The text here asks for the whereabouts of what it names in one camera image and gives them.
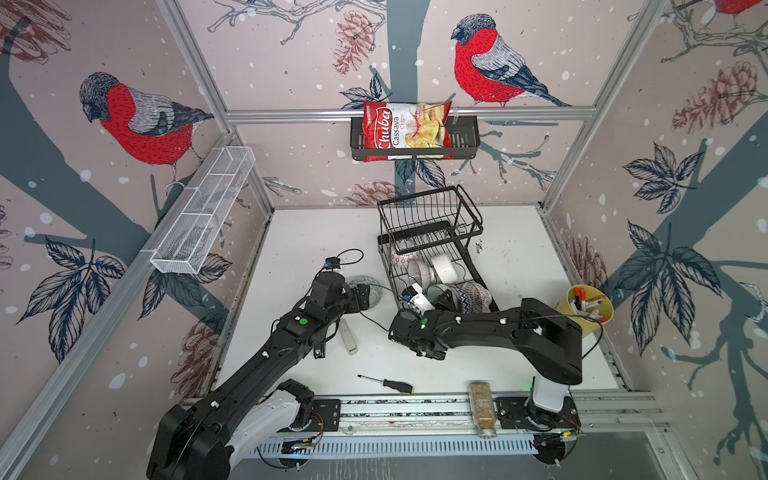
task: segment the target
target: chip bag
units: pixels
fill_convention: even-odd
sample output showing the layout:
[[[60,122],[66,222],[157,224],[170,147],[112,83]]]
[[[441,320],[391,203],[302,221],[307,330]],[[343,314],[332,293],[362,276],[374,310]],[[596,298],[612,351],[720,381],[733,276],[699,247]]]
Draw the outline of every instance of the chip bag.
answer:
[[[451,111],[446,104],[390,104],[367,101],[363,105],[362,132],[365,148],[435,148],[451,147],[445,120]],[[364,161],[397,160],[411,155],[368,156]],[[448,155],[419,155],[418,158],[442,158]]]

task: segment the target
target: yellow cup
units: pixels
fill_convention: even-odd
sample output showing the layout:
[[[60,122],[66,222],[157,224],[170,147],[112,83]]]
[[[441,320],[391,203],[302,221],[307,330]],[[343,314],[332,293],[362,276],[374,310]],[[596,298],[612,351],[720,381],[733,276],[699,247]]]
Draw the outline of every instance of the yellow cup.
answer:
[[[565,293],[565,296],[562,298],[562,300],[560,300],[560,303],[558,304],[558,308],[556,308],[556,310],[559,313],[562,313],[563,315],[575,315],[576,309],[568,301],[576,300],[576,294],[574,292],[574,288],[582,288],[582,287],[587,292],[587,301],[599,300],[603,296],[605,296],[604,293],[594,288],[593,286],[573,285]],[[611,319],[614,318],[614,306],[611,304],[611,301],[607,298],[607,296],[602,300],[603,300],[603,303],[601,303],[600,306],[597,307],[597,310],[600,310],[600,315],[602,315],[605,318],[605,321],[602,322],[603,326],[605,326],[606,323],[610,322]],[[581,326],[581,338],[586,337],[590,333],[600,328],[596,324],[596,322],[591,322],[587,319],[581,318],[580,316],[569,316],[568,318],[572,319],[574,322],[578,323]]]

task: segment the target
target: gray floor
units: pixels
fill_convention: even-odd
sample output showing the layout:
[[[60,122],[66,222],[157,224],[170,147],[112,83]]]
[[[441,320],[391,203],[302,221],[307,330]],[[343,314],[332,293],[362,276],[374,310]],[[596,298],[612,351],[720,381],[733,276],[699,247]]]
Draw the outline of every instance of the gray floor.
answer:
[[[287,473],[247,458],[230,474],[230,480],[663,480],[644,433],[592,433],[578,440],[573,454],[560,469],[546,468],[530,455],[456,456],[419,458],[366,458],[312,460],[300,472]]]

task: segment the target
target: white wire basket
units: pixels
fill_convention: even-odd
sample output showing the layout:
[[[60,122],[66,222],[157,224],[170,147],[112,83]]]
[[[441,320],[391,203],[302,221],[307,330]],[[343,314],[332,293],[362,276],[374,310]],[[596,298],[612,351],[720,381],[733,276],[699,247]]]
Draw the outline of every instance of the white wire basket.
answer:
[[[249,147],[224,147],[151,262],[162,273],[200,272],[255,162]]]

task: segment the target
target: white tabletop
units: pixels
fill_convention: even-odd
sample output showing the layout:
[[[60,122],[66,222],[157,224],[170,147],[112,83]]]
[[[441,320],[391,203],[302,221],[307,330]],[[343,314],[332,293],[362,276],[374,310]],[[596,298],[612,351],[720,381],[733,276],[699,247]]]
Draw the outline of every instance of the white tabletop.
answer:
[[[536,209],[480,207],[480,211],[485,230],[472,239],[469,250],[499,309],[520,306],[525,297],[556,305],[569,282]],[[276,211],[218,383],[232,376],[266,342],[273,320],[290,311],[306,292],[326,257],[359,248],[365,257],[344,266],[342,274],[347,279],[372,276],[388,286],[376,242],[379,234],[375,208]],[[480,240],[482,249],[477,250],[475,243]],[[357,255],[351,252],[342,260],[355,260]],[[392,294],[384,294],[366,315],[389,327],[397,307]],[[418,393],[466,392],[470,382],[479,380],[502,392],[530,387],[536,373],[520,352],[503,348],[463,346],[449,349],[442,361],[419,358],[389,341],[386,332],[359,314],[344,318],[357,342],[357,354],[348,355],[337,335],[326,344],[326,358],[314,359],[310,353],[280,381],[293,378],[323,396],[394,392],[359,379],[358,374],[408,382]],[[593,336],[584,339],[585,352],[594,341]],[[600,347],[584,360],[583,372],[584,381],[573,389],[617,388]]]

